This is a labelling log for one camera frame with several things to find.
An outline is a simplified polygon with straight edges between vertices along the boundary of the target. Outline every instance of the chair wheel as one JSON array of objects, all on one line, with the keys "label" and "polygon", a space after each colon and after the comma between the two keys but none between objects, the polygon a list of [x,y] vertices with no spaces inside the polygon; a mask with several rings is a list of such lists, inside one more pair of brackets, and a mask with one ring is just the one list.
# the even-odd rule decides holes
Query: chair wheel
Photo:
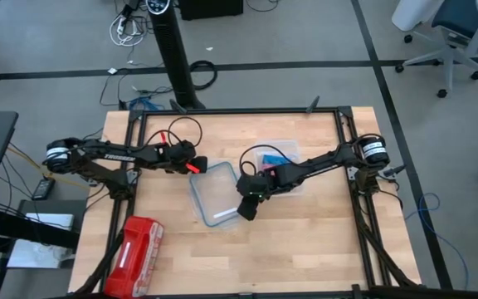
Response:
[{"label": "chair wheel", "polygon": [[437,93],[437,96],[441,99],[445,98],[447,96],[447,91],[446,90],[439,90]]},{"label": "chair wheel", "polygon": [[411,43],[411,42],[412,42],[412,35],[407,34],[407,35],[403,38],[403,41],[404,41],[405,43]]},{"label": "chair wheel", "polygon": [[474,71],[473,74],[471,74],[471,79],[478,80],[478,71]]},{"label": "chair wheel", "polygon": [[396,70],[396,73],[400,73],[402,71],[405,71],[405,67],[403,67],[403,65],[397,65],[395,70]]}]

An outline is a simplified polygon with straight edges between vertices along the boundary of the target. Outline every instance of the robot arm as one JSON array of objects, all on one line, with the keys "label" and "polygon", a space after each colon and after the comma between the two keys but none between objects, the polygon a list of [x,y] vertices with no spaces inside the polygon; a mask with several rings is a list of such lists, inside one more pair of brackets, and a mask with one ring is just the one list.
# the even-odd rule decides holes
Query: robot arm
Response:
[{"label": "robot arm", "polygon": [[241,177],[236,187],[243,199],[237,212],[243,218],[253,220],[259,203],[270,199],[271,195],[290,192],[306,179],[342,166],[358,169],[355,177],[359,190],[375,189],[378,187],[375,180],[377,172],[390,163],[384,146],[383,137],[363,135],[351,144],[341,144],[336,150],[316,158],[299,164],[288,159],[288,164],[264,169],[256,174],[245,173],[242,166],[250,162],[241,162]]},{"label": "robot arm", "polygon": [[207,157],[196,157],[189,141],[175,145],[163,142],[140,147],[112,144],[109,141],[68,138],[56,140],[47,146],[47,168],[56,174],[79,174],[105,184],[112,199],[131,199],[136,178],[129,179],[122,169],[107,169],[94,159],[109,159],[134,164],[135,169],[164,169],[166,173],[205,173]]}]

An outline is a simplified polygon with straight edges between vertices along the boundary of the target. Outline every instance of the plastic lid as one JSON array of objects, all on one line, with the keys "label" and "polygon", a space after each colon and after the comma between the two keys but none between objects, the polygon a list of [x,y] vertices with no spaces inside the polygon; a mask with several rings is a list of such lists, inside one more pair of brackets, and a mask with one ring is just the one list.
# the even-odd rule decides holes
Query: plastic lid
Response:
[{"label": "plastic lid", "polygon": [[237,176],[228,162],[207,168],[205,174],[193,174],[189,179],[193,202],[204,223],[210,227],[236,218],[242,196],[237,192]]}]

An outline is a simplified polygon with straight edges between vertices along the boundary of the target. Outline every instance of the black bracket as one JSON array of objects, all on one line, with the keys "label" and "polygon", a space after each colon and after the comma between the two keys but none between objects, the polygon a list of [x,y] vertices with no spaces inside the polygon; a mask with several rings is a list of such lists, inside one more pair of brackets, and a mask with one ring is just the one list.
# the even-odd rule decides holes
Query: black bracket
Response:
[{"label": "black bracket", "polygon": [[143,117],[143,110],[131,110],[129,112],[129,123],[134,122],[136,120],[141,120]]},{"label": "black bracket", "polygon": [[125,110],[128,110],[128,109],[129,109],[129,108],[127,108],[125,102],[123,102],[123,101],[121,101],[121,100],[118,100],[117,102],[118,102],[118,103],[117,103],[117,110],[119,110],[119,111],[125,111]]},{"label": "black bracket", "polygon": [[320,96],[316,96],[311,105],[305,109],[305,113],[311,114],[313,113],[313,110],[316,108],[316,106],[319,104]]},{"label": "black bracket", "polygon": [[348,118],[353,118],[354,117],[354,111],[352,110],[351,106],[339,106],[337,107],[340,113],[342,113],[344,116]]},{"label": "black bracket", "polygon": [[361,287],[358,284],[352,285],[352,299],[363,299],[363,293],[361,293]]},{"label": "black bracket", "polygon": [[171,108],[173,110],[176,110],[178,113],[181,115],[186,115],[188,113],[188,110],[183,108],[179,103],[177,103],[175,100],[171,99],[169,100],[169,103],[171,104]]}]

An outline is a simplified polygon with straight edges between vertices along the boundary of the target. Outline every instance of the desk control panel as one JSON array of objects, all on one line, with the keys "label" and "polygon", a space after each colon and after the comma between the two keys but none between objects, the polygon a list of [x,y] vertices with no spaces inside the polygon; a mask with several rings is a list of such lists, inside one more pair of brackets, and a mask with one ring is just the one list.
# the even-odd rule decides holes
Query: desk control panel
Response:
[{"label": "desk control panel", "polygon": [[167,10],[171,0],[147,0],[149,12],[155,15],[162,14]]}]

